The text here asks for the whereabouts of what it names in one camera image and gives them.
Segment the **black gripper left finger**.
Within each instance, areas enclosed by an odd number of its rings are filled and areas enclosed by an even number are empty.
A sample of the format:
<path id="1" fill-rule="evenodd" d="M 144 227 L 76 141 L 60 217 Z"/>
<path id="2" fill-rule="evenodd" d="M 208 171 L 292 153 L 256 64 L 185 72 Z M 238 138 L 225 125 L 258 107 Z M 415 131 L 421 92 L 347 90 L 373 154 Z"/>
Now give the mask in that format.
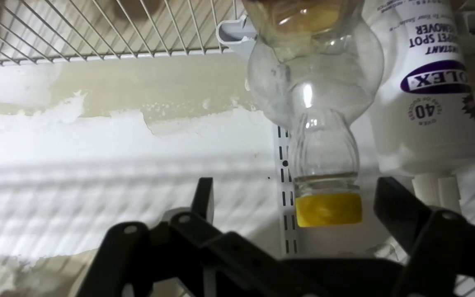
<path id="1" fill-rule="evenodd" d="M 212 222 L 213 177 L 202 176 L 194 201 L 149 227 L 141 220 L 108 229 L 76 297 L 151 297 L 179 278 L 194 297 L 304 297 L 314 283 L 236 232 Z"/>

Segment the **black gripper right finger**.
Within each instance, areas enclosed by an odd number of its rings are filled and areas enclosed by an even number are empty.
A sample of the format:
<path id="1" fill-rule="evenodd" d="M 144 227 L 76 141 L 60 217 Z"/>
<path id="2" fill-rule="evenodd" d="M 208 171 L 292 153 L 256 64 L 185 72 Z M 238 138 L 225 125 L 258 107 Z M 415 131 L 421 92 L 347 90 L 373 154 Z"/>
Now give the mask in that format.
<path id="1" fill-rule="evenodd" d="M 408 253 L 393 297 L 459 297 L 461 275 L 475 280 L 475 224 L 423 202 L 393 176 L 377 181 L 375 212 Z"/>

